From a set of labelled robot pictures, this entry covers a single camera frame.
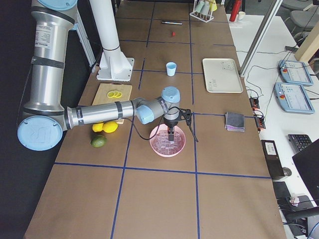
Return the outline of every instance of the black monitor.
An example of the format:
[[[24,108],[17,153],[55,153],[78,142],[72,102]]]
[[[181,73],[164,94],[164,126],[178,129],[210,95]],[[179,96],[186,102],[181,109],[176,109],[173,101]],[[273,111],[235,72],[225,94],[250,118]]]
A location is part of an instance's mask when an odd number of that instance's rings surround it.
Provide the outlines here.
[[[294,155],[293,161],[312,198],[319,205],[319,139]]]

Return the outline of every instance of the red bottle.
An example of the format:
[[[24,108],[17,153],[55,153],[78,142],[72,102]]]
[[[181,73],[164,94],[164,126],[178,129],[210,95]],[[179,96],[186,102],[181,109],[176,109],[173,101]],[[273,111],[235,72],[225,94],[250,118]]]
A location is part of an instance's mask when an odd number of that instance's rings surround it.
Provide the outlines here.
[[[231,15],[230,15],[229,21],[235,21],[236,16],[237,16],[237,14],[239,12],[239,8],[240,8],[240,5],[241,5],[241,2],[242,2],[242,0],[236,0],[235,1],[235,4],[233,6],[233,10],[231,11]]]

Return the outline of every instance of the white tray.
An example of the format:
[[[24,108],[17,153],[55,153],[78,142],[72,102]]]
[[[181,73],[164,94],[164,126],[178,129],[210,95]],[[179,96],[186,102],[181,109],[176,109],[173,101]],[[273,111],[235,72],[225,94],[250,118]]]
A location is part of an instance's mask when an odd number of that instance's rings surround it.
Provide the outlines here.
[[[242,93],[243,86],[235,61],[227,58],[205,58],[203,68],[206,89],[211,93]]]

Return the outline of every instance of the gray folded cloth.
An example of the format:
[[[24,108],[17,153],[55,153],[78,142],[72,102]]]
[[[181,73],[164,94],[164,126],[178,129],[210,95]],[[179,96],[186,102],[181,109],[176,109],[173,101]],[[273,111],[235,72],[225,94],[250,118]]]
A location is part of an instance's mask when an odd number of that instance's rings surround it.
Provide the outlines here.
[[[226,123],[225,129],[228,131],[245,131],[245,117],[242,114],[234,112],[226,112],[225,114]]]

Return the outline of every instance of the label sticker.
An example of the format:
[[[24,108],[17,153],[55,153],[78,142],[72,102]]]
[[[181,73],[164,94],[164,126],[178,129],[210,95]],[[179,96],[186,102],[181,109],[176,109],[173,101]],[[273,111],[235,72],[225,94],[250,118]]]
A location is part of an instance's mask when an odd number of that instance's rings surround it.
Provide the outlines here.
[[[37,25],[34,46],[50,49],[52,31],[52,26]]]
[[[268,155],[276,155],[275,146],[273,143],[265,142]]]

